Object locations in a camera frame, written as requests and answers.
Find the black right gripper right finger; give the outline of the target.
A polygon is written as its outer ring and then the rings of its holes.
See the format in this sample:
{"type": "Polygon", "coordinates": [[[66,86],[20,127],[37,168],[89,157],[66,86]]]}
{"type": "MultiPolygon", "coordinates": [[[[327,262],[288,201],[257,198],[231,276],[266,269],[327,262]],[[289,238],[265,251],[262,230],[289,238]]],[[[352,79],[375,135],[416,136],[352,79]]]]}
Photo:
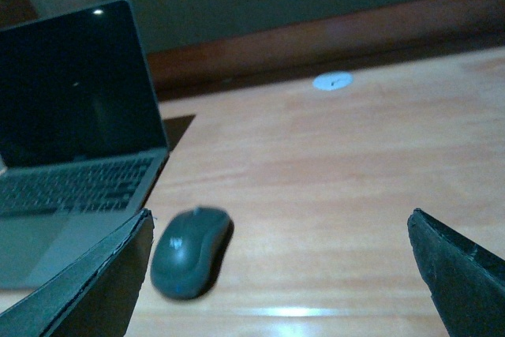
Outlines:
{"type": "Polygon", "coordinates": [[[504,260],[420,208],[407,221],[413,256],[450,336],[504,335],[504,260]]]}

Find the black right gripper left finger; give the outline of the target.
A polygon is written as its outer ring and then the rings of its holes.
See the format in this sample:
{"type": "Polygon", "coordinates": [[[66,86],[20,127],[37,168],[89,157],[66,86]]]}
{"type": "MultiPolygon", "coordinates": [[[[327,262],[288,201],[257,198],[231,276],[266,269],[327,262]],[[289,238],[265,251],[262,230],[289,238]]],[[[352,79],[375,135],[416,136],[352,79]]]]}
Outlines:
{"type": "Polygon", "coordinates": [[[3,336],[123,336],[153,242],[143,209],[1,315],[3,336]]]}

